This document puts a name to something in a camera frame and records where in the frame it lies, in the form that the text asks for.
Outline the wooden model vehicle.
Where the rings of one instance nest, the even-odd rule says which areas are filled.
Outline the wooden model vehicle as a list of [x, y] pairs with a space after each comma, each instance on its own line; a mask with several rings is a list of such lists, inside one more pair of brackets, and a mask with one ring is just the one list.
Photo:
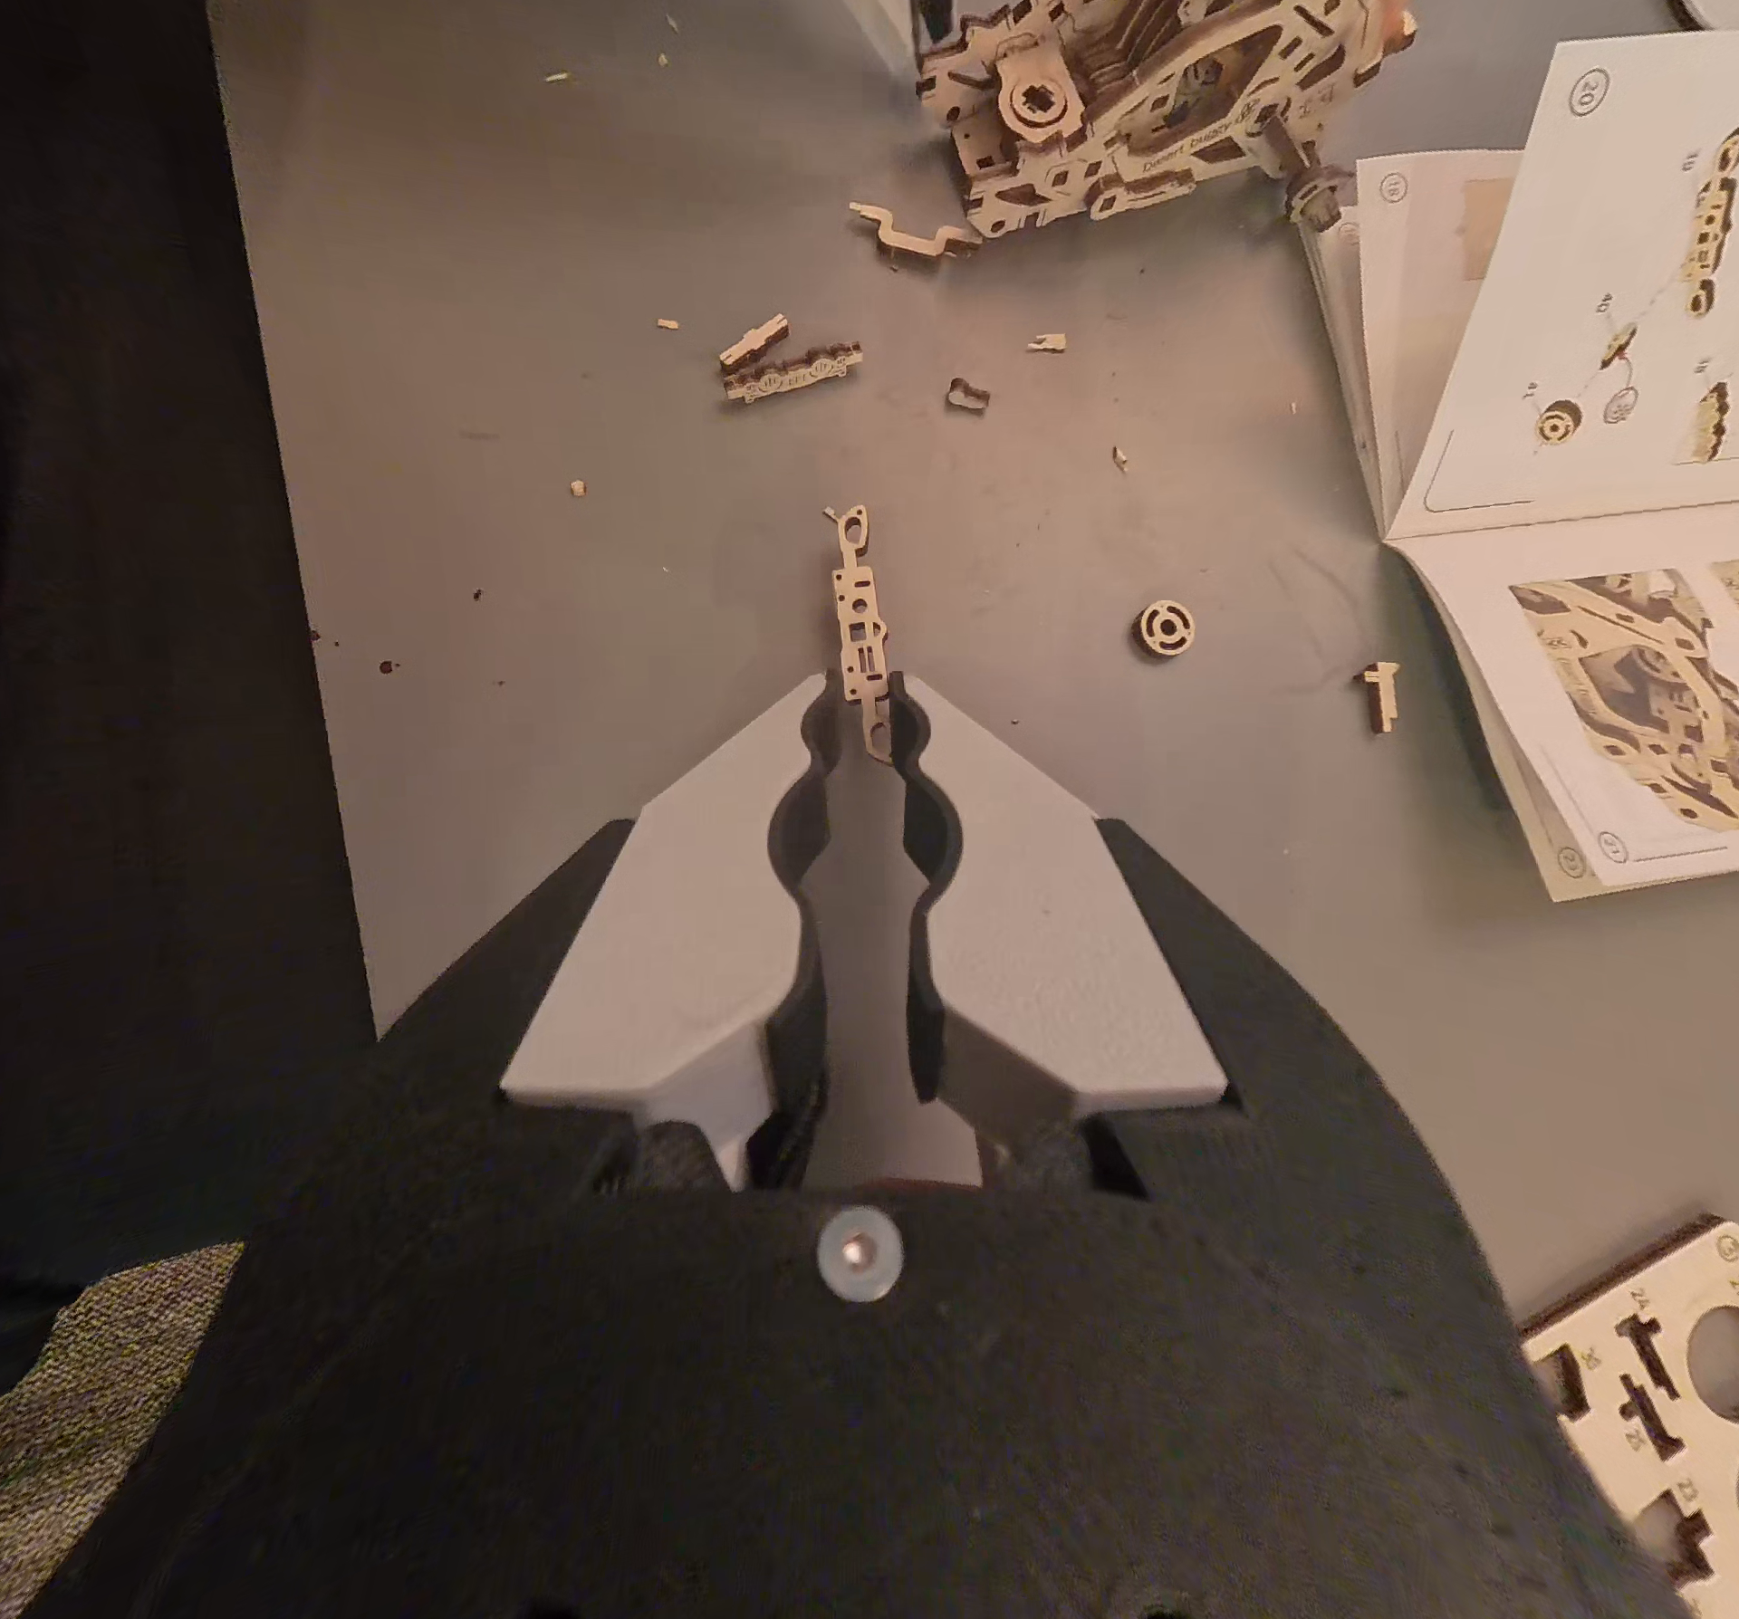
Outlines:
[[1261, 170], [1337, 215], [1329, 119], [1417, 36], [1409, 0], [1015, 0], [918, 61], [982, 240], [1112, 219]]

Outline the thin wooden parts sheet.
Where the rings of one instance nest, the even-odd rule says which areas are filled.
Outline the thin wooden parts sheet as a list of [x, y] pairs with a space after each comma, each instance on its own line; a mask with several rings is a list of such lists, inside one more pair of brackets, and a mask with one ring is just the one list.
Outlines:
[[1705, 1214], [1521, 1327], [1602, 1497], [1626, 1525], [1661, 1525], [1689, 1616], [1738, 1613], [1738, 1400], [1696, 1375], [1720, 1325], [1738, 1325], [1738, 1223]]

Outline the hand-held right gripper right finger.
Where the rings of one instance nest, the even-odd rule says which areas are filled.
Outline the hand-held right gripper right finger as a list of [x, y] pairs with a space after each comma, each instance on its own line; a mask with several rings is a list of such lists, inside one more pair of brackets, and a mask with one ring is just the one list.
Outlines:
[[893, 677], [889, 718], [923, 878], [909, 1074], [973, 1129], [981, 1186], [1102, 1116], [1227, 1110], [1227, 1068], [1103, 818], [918, 675]]

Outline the grey knit fabric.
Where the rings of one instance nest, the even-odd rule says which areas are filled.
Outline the grey knit fabric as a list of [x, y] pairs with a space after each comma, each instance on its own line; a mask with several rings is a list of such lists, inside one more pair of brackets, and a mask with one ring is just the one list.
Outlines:
[[97, 1521], [185, 1387], [244, 1254], [206, 1246], [62, 1306], [2, 1392], [2, 1613], [22, 1616]]

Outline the slender wooden frame part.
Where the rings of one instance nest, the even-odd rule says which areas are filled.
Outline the slender wooden frame part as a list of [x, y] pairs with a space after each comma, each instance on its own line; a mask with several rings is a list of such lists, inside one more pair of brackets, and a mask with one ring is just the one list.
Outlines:
[[838, 613], [838, 671], [844, 702], [856, 713], [865, 750], [872, 759], [893, 765], [893, 727], [889, 713], [889, 626], [880, 617], [879, 580], [868, 563], [872, 521], [868, 505], [826, 510], [838, 531], [838, 567], [833, 600]]

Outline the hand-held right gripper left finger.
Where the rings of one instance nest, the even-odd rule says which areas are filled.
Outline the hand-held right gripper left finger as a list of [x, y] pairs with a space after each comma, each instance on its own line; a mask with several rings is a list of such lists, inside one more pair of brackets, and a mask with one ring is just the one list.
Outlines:
[[801, 880], [830, 840], [837, 675], [806, 675], [641, 806], [499, 1082], [691, 1125], [731, 1186], [801, 1182], [827, 997]]

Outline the zigzag wooden part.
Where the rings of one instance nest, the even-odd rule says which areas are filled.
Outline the zigzag wooden part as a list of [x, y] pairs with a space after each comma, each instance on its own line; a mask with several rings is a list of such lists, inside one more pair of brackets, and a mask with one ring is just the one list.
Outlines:
[[896, 213], [890, 213], [883, 204], [855, 200], [848, 202], [846, 210], [852, 219], [868, 224], [872, 229], [875, 244], [893, 258], [911, 258], [911, 261], [969, 258], [985, 244], [985, 237], [981, 231], [963, 224], [942, 224], [932, 231], [909, 231], [901, 225]]

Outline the small open instruction booklet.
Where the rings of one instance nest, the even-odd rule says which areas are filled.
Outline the small open instruction booklet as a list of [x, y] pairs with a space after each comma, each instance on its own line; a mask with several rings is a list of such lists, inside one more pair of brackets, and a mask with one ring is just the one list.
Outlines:
[[1305, 237], [1380, 541], [1556, 901], [1738, 873], [1738, 31], [1564, 43], [1523, 150]]

